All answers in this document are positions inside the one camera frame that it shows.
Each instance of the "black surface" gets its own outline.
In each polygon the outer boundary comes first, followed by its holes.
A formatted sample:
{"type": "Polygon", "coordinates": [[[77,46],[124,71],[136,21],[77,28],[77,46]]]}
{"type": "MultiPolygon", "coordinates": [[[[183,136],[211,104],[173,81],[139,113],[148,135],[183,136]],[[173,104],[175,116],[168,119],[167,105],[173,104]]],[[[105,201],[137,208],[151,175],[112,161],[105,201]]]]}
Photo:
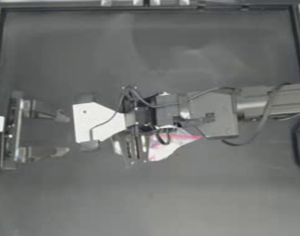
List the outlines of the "black surface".
{"type": "MultiPolygon", "coordinates": [[[[151,95],[300,81],[287,11],[10,13],[2,51],[0,94],[22,89],[68,112],[91,91],[116,107],[127,84],[151,95]]],[[[251,146],[198,142],[127,169],[109,143],[80,152],[72,124],[26,123],[25,142],[72,154],[0,176],[0,236],[300,235],[290,124],[251,146]]]]}

